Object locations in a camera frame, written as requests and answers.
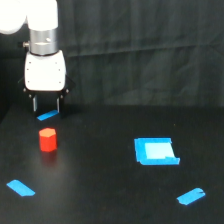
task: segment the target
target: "black surface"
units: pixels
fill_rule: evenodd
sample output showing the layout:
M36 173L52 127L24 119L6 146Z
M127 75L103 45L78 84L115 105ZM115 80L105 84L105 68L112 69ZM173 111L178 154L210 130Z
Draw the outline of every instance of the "black surface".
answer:
M45 127L57 153L40 153ZM85 107L40 122L12 106L0 125L1 223L223 223L223 127L223 109ZM171 137L180 165L140 165L138 137ZM35 196L9 189L13 179ZM206 197L178 203L196 187Z
M9 102L6 96L6 87L4 85L4 77L0 73L0 123L5 116L7 110L9 109Z
M71 104L224 106L222 0L58 0ZM27 25L0 34L7 97L24 75Z

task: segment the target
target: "red block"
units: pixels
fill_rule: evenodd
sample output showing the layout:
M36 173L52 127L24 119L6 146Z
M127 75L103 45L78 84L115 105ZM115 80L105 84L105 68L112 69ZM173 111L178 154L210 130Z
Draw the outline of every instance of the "red block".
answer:
M44 152L51 152L57 149L57 136L53 128L45 128L39 131L40 149Z

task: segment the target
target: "blue tape square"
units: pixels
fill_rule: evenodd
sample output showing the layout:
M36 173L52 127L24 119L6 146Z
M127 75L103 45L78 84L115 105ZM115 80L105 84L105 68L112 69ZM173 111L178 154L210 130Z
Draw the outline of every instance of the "blue tape square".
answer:
M138 139L135 139L134 144L135 144L135 152L136 152L137 162L140 162L142 165L179 165L180 158L169 157L169 155L164 156L164 158L153 158L153 159L147 158L146 146L145 146L147 143L171 144L172 141L170 138L138 138Z
M202 198L205 196L204 191L201 188L195 188L192 191L187 192L186 194L177 198L180 204L189 205L190 203Z
M18 180L13 180L9 182L7 186L22 197L33 196L35 194L34 191L32 191L30 188L28 188L26 185L24 185Z
M40 120L40 121L43 121L43 120L46 120L46 119L48 119L50 117L53 117L53 116L55 116L57 114L58 114L57 110L52 110L52 111L50 111L50 112L48 112L46 114L43 114L43 115L37 117L37 119Z

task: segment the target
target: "blue tape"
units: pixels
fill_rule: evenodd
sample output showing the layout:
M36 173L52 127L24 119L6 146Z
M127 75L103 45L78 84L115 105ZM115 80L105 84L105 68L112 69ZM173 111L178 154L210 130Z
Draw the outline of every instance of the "blue tape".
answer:
M26 185L21 183L18 180L13 180L7 184L8 187L10 187L13 191L18 193L20 196L33 196L35 194L34 191L32 191L30 188L28 188Z
M189 191L188 193L178 197L177 200L179 201L180 204L189 205L190 203L204 196L205 196L205 193L202 189L195 188L194 190Z
M180 158L166 157L166 159L146 159L141 160L140 163L142 165L179 165Z
M145 143L172 143L171 138L138 138Z
M43 121L43 120L46 120L46 119L48 119L50 117L53 117L53 116L55 116L57 114L58 114L58 111L57 110L53 110L53 111L50 111L50 112L48 112L46 114L43 114L43 115L37 117L37 119L40 120L40 121Z
M165 159L148 159L146 143L172 143L170 138L138 138L134 140L136 160L142 165L179 165L180 158L166 157Z

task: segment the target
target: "white paper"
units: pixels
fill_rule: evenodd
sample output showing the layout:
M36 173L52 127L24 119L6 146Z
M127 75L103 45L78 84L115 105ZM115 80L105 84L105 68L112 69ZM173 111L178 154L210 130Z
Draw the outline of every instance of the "white paper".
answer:
M175 157L170 143L145 143L147 159Z

